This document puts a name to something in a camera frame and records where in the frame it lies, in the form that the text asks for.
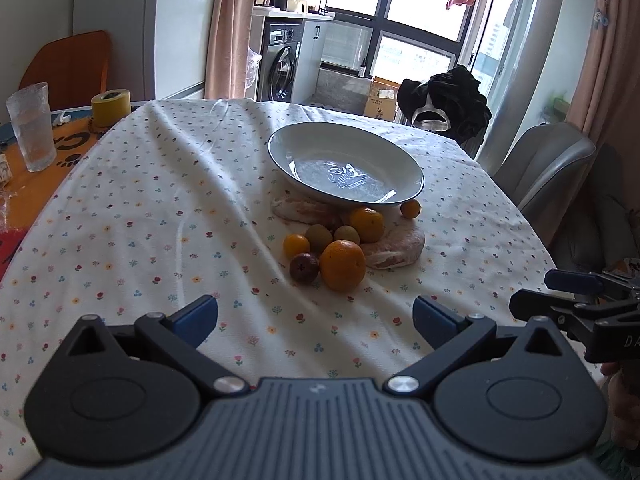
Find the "plate rim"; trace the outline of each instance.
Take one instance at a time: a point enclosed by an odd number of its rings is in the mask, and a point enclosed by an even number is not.
[[[353,128],[354,130],[360,130],[361,132],[365,132],[366,134],[375,135],[377,138],[379,138],[383,142],[388,142],[393,147],[395,147],[398,150],[401,150],[402,152],[404,152],[404,154],[411,159],[412,163],[414,163],[415,166],[417,167],[417,169],[420,171],[421,182],[420,182],[420,187],[419,187],[418,191],[414,195],[412,195],[411,197],[409,197],[409,198],[407,198],[405,200],[399,200],[399,201],[396,200],[394,202],[363,202],[362,200],[354,200],[352,198],[344,198],[344,197],[341,197],[341,196],[337,196],[337,195],[328,193],[326,191],[323,191],[321,189],[318,189],[318,188],[312,186],[311,184],[307,184],[306,182],[302,182],[301,180],[296,179],[294,176],[292,176],[289,173],[287,173],[287,171],[275,160],[275,158],[273,156],[273,153],[271,153],[271,142],[273,140],[273,137],[275,137],[276,134],[279,133],[280,130],[283,130],[284,128],[288,128],[289,126],[294,126],[294,125],[297,125],[297,124],[307,124],[307,123],[308,124],[328,124],[328,125],[331,125],[331,126],[344,126],[346,128]],[[333,200],[344,200],[345,202],[350,202],[350,203],[354,203],[354,204],[362,204],[362,205],[397,206],[397,205],[403,204],[404,202],[408,202],[409,200],[414,199],[415,197],[420,195],[420,193],[422,193],[422,190],[424,189],[424,184],[425,184],[425,182],[424,182],[424,171],[420,167],[420,164],[418,164],[418,162],[411,156],[410,153],[408,153],[406,150],[403,150],[396,143],[392,142],[389,139],[385,139],[385,137],[382,137],[379,134],[375,134],[374,132],[367,131],[364,128],[359,128],[357,126],[351,126],[350,124],[327,123],[325,121],[304,121],[302,123],[286,124],[285,126],[281,126],[280,128],[278,128],[276,131],[274,131],[269,136],[269,140],[267,141],[267,151],[269,152],[269,157],[271,158],[271,161],[279,168],[280,171],[282,171],[284,174],[286,174],[289,178],[292,178],[293,180],[295,180],[299,184],[302,184],[302,186],[308,187],[309,189],[312,189],[314,192],[319,193],[319,194],[321,194],[323,196],[327,196],[327,197],[329,197],[329,198],[331,198]]]

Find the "cardboard box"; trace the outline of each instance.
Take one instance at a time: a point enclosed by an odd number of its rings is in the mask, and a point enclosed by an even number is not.
[[[364,116],[393,121],[396,116],[396,99],[400,84],[381,77],[375,77],[371,81],[369,97],[364,107]]]

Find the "yellow tape roll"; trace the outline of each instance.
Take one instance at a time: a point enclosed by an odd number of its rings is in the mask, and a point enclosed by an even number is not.
[[[113,126],[131,113],[129,90],[107,90],[91,99],[94,125],[99,128]]]

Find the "washing machine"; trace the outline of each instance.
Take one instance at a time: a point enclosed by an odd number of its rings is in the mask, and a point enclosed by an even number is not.
[[[264,24],[258,101],[291,102],[304,28],[303,23]]]

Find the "orange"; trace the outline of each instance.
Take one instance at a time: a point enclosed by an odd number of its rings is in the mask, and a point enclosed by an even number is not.
[[[282,250],[285,256],[290,260],[300,253],[308,253],[311,251],[311,245],[303,235],[289,235],[282,242]]]
[[[405,218],[416,218],[420,214],[420,202],[418,202],[415,198],[403,203],[400,206],[400,212],[402,216]]]
[[[349,224],[360,235],[360,241],[365,244],[377,242],[385,233],[385,219],[369,207],[361,207],[351,212]]]
[[[349,292],[364,278],[364,253],[347,240],[331,242],[320,256],[320,275],[331,290]]]

